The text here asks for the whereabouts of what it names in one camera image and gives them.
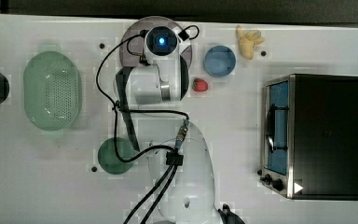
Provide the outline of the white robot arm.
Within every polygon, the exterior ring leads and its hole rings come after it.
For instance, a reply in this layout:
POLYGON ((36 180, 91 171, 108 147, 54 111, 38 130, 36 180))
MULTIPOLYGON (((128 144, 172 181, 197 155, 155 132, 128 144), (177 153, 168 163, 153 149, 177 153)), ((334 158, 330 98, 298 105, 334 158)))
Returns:
MULTIPOLYGON (((128 136, 139 148, 131 115, 142 113, 131 104, 155 105, 182 100, 189 88, 186 60, 182 57, 191 37, 180 27, 155 26, 143 30, 141 67, 124 67, 116 75, 119 109, 128 136)), ((156 145, 148 150, 165 149, 167 172, 152 188, 158 196, 152 208, 163 197, 166 205, 160 213, 174 224, 223 224, 220 211, 214 206, 213 166, 205 139, 200 130, 185 117, 173 146, 156 145)))

